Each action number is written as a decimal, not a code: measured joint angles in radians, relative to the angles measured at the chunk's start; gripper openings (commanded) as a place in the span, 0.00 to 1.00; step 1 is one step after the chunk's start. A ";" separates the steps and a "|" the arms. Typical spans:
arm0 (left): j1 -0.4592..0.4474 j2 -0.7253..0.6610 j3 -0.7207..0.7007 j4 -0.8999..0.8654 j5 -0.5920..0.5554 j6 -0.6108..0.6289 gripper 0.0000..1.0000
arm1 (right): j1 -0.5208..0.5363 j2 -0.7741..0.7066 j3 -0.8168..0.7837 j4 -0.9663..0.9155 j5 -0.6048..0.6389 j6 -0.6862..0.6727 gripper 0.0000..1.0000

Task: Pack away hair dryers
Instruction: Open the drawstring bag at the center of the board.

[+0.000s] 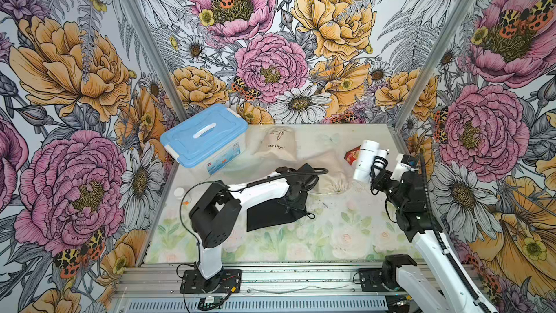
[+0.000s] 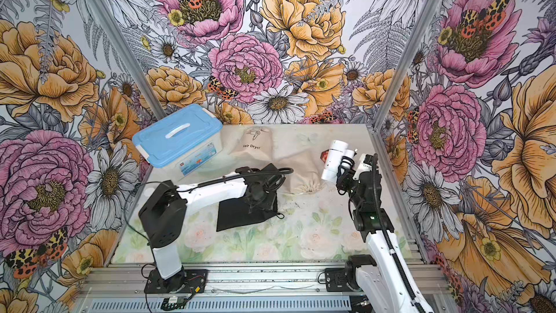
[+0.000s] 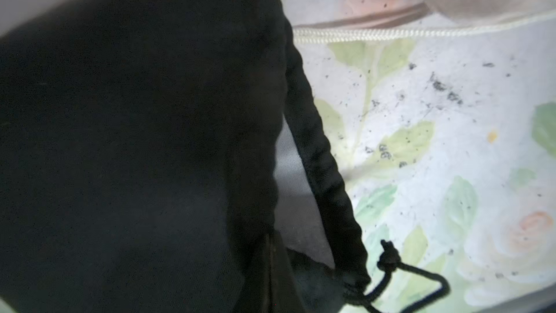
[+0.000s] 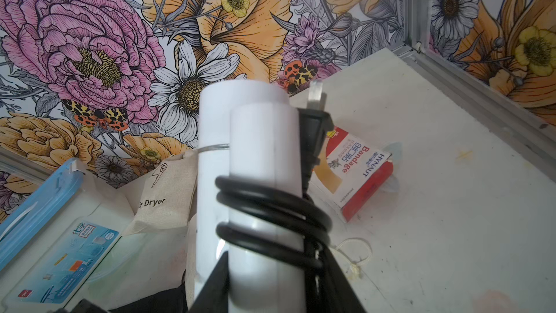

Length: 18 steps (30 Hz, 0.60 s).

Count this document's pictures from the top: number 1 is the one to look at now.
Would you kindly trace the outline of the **black hair dryer pouch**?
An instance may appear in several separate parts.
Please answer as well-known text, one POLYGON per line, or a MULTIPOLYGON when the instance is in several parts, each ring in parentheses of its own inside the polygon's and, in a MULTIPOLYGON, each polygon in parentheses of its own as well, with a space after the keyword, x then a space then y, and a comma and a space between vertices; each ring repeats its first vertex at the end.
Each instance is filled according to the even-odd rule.
POLYGON ((307 192, 298 197, 284 196, 272 199, 247 210, 247 232, 278 225, 294 223, 304 217, 312 216, 307 211, 307 192))

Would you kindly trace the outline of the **white hair dryer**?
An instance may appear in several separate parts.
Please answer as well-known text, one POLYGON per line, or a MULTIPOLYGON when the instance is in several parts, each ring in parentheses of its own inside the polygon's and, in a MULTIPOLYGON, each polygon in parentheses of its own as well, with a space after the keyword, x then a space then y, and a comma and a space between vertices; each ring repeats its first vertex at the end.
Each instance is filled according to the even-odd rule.
POLYGON ((364 140, 360 145, 355 162, 353 179, 361 183, 370 183, 388 165, 388 149, 381 149, 376 141, 364 140))

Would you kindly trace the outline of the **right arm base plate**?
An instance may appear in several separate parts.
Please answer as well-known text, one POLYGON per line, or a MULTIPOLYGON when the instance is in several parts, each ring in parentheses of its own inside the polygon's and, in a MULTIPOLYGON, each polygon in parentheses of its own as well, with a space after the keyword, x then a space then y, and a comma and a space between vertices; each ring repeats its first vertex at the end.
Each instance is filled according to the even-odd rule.
POLYGON ((382 268, 363 268, 360 269, 354 281, 358 283, 363 292, 395 292, 400 287, 395 279, 395 273, 392 270, 384 270, 382 268))

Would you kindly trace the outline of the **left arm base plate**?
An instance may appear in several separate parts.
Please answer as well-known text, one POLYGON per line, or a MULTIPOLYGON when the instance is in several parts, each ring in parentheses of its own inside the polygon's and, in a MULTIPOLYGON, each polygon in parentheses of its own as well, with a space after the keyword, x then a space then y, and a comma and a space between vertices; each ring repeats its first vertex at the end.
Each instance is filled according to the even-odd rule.
POLYGON ((237 294, 243 271, 222 269, 214 277, 205 279, 199 270, 186 270, 180 286, 181 294, 237 294))

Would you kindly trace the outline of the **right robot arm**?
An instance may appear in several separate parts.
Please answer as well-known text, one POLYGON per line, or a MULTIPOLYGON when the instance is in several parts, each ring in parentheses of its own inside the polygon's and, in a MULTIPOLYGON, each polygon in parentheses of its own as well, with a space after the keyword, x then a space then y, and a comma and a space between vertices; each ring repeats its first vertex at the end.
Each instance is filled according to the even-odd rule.
POLYGON ((496 312, 450 248, 432 211, 426 177, 404 172, 395 180, 389 170, 375 173, 372 190, 382 192, 395 207, 396 224, 431 271, 437 286, 427 280, 407 254, 392 254, 382 262, 376 283, 391 291, 403 290, 423 312, 496 312))

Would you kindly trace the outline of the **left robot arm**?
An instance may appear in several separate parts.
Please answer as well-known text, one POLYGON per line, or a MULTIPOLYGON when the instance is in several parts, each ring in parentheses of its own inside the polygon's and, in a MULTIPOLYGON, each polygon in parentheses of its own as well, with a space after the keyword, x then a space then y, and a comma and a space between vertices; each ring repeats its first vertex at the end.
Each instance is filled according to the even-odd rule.
POLYGON ((238 271, 226 274, 222 264, 222 245, 231 236, 241 214, 247 214, 246 230, 294 223, 314 215, 307 210, 308 192, 317 186, 328 169, 305 164, 298 169, 280 167, 264 178, 250 183, 226 185, 210 182, 189 218, 197 238, 199 260, 186 282, 202 292, 217 290, 238 271))

